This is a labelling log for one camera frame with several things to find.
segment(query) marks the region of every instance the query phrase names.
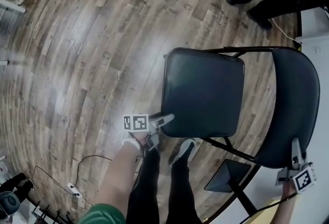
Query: power strip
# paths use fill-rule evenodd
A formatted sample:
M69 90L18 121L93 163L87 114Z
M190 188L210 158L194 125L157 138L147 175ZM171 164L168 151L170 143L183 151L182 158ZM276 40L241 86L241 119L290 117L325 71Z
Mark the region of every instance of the power strip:
M81 192L72 183L68 183L67 186L71 190L71 192L77 196L77 198L83 199Z

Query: green sleeve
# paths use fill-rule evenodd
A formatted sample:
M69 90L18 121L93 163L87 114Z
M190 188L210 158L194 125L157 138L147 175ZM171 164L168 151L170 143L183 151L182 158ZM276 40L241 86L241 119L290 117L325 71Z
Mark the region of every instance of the green sleeve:
M79 224L125 224L125 218L114 206L96 204L80 219Z

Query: black folding chair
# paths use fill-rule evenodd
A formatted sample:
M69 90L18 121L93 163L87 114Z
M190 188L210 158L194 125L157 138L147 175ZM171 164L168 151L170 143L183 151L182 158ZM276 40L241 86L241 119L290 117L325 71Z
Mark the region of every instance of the black folding chair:
M273 118L256 156L233 148L244 86L247 52L270 52L276 69L277 94ZM235 52L234 56L219 53ZM317 72L301 52L286 47L248 47L212 50L173 49L166 58L161 114L175 119L163 126L170 137L199 137L258 165L279 169L291 164L291 143L298 138L305 154L314 130L320 98ZM224 137L226 144L210 137ZM207 190L231 192L251 215L251 204L238 183L250 165L226 160L206 186Z

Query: person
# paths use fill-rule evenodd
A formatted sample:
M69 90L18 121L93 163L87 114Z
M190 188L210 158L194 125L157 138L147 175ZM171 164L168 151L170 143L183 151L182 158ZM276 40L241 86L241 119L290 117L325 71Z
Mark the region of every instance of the person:
M228 4L246 4L252 0L226 0ZM270 18L329 5L329 0L263 0L247 11L248 17L262 29L272 29Z
M141 155L142 149L137 142L145 145L147 134L134 133L134 137L136 142L124 142L114 157L96 196L95 204L80 219L79 224L159 223L156 194L160 155L156 149L146 155L138 184L132 190L136 159ZM188 158L194 147L193 139L185 140L170 164L172 180L167 224L202 223L195 210L194 195L189 183ZM295 191L290 185L285 185L284 196L289 196L292 192ZM279 205L271 224L289 223L294 203L294 199L291 199Z
M28 179L21 187L17 187L22 181L26 179L27 177L24 173L20 173L17 176L14 176L0 186L0 193L5 191L12 192L14 188L17 188L17 190L14 191L14 194L20 200L20 203L22 203L27 198L29 192L31 190L35 190L34 184L30 179Z

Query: hardwood floor plank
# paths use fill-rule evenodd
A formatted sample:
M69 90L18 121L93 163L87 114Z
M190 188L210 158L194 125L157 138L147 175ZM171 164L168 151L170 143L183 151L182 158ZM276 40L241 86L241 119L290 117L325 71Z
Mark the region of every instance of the hardwood floor plank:
M225 0L25 0L26 14L0 8L0 141L10 167L29 177L40 166L62 186L75 182L82 158L112 159L126 136L122 115L160 111L166 55L175 47L292 46L277 28L264 32L246 11ZM290 36L296 16L275 19ZM250 53L237 131L239 150L255 154L269 127L276 97L270 54ZM158 205L168 214L169 161L184 139L160 132ZM203 140L190 159L190 182L201 219L231 196L205 185L223 161L246 162ZM77 188L95 200L110 161L92 157L80 167ZM34 202L78 220L90 205L69 196L36 169Z

